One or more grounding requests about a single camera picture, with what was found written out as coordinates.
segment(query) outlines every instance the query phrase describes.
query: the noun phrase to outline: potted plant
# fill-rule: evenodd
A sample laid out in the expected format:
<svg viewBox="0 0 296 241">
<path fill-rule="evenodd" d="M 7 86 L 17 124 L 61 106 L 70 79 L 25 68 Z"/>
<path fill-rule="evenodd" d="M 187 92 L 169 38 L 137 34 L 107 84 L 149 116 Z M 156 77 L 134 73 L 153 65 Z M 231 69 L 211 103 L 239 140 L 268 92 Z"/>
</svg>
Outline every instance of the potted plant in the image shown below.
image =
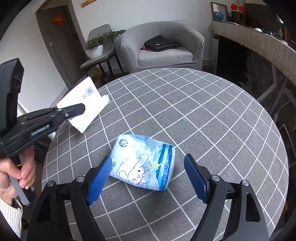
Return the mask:
<svg viewBox="0 0 296 241">
<path fill-rule="evenodd" d="M 86 54 L 90 59 L 97 58 L 103 54 L 103 43 L 106 40 L 117 38 L 122 35 L 126 30 L 110 31 L 86 42 Z"/>
</svg>

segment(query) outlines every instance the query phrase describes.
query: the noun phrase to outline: metal screw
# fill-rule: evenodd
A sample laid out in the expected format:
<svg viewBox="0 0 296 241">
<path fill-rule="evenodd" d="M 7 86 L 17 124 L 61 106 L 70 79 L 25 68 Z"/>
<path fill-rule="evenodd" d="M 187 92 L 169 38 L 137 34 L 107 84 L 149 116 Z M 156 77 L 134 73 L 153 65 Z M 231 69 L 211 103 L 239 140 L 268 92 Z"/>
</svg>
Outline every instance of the metal screw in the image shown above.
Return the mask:
<svg viewBox="0 0 296 241">
<path fill-rule="evenodd" d="M 81 183 L 81 182 L 83 182 L 83 181 L 84 181 L 84 177 L 82 177 L 82 176 L 76 178 L 76 182 Z"/>
<path fill-rule="evenodd" d="M 49 181 L 49 182 L 47 183 L 47 185 L 48 185 L 49 187 L 52 187 L 52 186 L 54 185 L 54 181 Z"/>
<path fill-rule="evenodd" d="M 214 181 L 216 181 L 216 182 L 220 181 L 220 177 L 217 176 L 217 175 L 213 175 L 213 176 L 212 176 L 212 179 L 213 179 Z"/>
<path fill-rule="evenodd" d="M 247 180 L 243 180 L 243 181 L 242 181 L 242 184 L 243 184 L 244 186 L 248 186 L 248 185 L 249 185 L 249 182 L 248 182 Z"/>
</svg>

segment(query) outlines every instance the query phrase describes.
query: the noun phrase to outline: green leaves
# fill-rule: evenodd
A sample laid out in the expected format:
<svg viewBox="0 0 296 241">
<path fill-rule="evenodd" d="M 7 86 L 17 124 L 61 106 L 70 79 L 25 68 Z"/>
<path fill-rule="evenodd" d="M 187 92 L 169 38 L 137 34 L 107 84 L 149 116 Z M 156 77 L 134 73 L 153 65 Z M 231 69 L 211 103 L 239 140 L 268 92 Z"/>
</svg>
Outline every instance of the green leaves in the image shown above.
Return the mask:
<svg viewBox="0 0 296 241">
<path fill-rule="evenodd" d="M 102 45 L 106 40 L 117 38 L 121 36 L 126 30 L 120 30 L 120 31 L 110 31 L 106 32 L 102 35 L 98 35 L 95 38 L 92 38 L 91 40 L 86 42 L 86 49 L 93 49 L 100 45 Z"/>
</svg>

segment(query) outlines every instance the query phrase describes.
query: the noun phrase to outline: white sweater sleeve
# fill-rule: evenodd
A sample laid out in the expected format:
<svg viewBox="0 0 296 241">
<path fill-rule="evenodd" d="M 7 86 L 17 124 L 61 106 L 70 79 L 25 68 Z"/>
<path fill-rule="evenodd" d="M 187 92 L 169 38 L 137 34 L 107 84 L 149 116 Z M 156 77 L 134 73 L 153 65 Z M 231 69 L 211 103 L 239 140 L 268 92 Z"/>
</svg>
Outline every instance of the white sweater sleeve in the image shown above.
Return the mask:
<svg viewBox="0 0 296 241">
<path fill-rule="evenodd" d="M 21 228 L 22 228 L 22 206 L 16 199 L 15 201 L 19 205 L 18 208 L 14 208 L 8 205 L 6 202 L 4 202 L 0 198 L 0 211 L 3 214 L 4 218 L 6 219 L 9 226 L 20 238 Z"/>
</svg>

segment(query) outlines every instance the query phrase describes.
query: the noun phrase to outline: ribbed cuff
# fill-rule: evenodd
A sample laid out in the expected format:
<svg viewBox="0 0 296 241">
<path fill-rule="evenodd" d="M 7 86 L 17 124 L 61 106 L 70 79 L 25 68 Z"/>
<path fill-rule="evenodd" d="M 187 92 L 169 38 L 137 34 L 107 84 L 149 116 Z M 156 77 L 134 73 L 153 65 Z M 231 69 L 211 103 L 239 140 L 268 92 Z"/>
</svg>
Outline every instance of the ribbed cuff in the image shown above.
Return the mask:
<svg viewBox="0 0 296 241">
<path fill-rule="evenodd" d="M 2 212 L 4 218 L 6 219 L 7 223 L 11 226 L 19 226 L 21 229 L 22 225 L 22 206 L 21 204 L 15 199 L 17 204 L 19 205 L 18 208 L 14 208 L 8 205 L 0 198 L 0 211 Z"/>
</svg>

